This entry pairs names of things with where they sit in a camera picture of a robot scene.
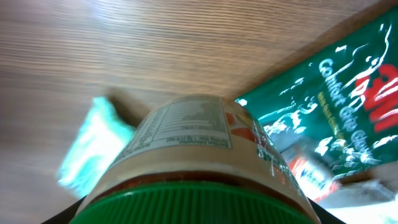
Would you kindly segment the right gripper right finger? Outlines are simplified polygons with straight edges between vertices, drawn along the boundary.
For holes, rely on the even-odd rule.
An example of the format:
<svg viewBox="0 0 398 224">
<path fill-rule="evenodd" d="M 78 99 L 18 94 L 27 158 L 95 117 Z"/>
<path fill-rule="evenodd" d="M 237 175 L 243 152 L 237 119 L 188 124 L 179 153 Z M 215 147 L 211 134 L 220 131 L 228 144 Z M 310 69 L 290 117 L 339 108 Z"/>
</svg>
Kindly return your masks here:
<svg viewBox="0 0 398 224">
<path fill-rule="evenodd" d="M 312 208 L 314 209 L 322 224 L 346 224 L 345 222 L 341 221 L 339 218 L 336 218 L 334 215 L 319 206 L 313 200 L 309 199 L 309 202 L 311 203 Z"/>
</svg>

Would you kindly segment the white tissue pack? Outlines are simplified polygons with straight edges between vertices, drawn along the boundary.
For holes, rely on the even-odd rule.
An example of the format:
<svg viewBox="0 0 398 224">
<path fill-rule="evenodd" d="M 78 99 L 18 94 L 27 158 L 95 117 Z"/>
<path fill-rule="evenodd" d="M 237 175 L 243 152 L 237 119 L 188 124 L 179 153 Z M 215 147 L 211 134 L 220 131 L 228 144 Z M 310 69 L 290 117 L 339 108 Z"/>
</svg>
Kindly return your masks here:
<svg viewBox="0 0 398 224">
<path fill-rule="evenodd" d="M 397 162 L 341 179 L 319 206 L 345 223 L 397 223 Z"/>
</svg>

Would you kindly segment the green lidded jar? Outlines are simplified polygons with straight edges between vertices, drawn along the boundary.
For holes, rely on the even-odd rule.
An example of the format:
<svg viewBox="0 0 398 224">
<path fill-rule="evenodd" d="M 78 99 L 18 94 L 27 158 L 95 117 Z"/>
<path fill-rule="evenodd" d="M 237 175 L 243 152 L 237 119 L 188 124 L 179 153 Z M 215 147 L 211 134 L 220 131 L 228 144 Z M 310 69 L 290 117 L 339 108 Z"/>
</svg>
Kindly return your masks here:
<svg viewBox="0 0 398 224">
<path fill-rule="evenodd" d="M 152 111 L 73 223 L 318 223 L 258 120 L 188 95 Z"/>
</svg>

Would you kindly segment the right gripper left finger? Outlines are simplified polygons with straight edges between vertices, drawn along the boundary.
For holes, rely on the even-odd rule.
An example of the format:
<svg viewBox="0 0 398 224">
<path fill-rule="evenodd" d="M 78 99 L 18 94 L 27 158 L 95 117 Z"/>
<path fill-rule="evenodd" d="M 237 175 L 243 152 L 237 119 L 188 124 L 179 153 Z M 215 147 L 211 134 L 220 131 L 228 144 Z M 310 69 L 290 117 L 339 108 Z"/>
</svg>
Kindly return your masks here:
<svg viewBox="0 0 398 224">
<path fill-rule="evenodd" d="M 69 224 L 69 222 L 75 216 L 79 206 L 84 201 L 85 197 L 79 199 L 79 201 L 75 202 L 73 205 L 69 206 L 65 210 L 61 211 L 59 214 L 49 218 L 48 220 L 42 222 L 42 224 Z"/>
</svg>

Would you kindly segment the teal wet wipes pack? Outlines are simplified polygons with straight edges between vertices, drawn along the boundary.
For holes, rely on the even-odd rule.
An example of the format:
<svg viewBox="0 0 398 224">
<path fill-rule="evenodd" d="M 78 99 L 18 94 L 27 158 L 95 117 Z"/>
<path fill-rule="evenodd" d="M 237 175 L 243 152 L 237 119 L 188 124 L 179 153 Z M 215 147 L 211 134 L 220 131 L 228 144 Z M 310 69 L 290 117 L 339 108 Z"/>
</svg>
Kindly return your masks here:
<svg viewBox="0 0 398 224">
<path fill-rule="evenodd" d="M 81 199 L 98 183 L 106 169 L 135 132 L 124 122 L 111 102 L 93 98 L 79 132 L 57 172 L 59 186 Z"/>
</svg>

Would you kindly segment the green 3M gloves package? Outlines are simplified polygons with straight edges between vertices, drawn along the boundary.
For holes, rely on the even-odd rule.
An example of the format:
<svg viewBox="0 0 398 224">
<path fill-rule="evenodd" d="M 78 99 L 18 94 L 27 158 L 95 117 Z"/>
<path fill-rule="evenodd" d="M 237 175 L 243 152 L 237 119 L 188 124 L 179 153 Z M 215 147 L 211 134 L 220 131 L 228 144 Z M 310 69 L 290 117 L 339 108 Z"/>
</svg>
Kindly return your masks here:
<svg viewBox="0 0 398 224">
<path fill-rule="evenodd" d="M 397 160 L 397 9 L 238 97 L 305 195 Z"/>
</svg>

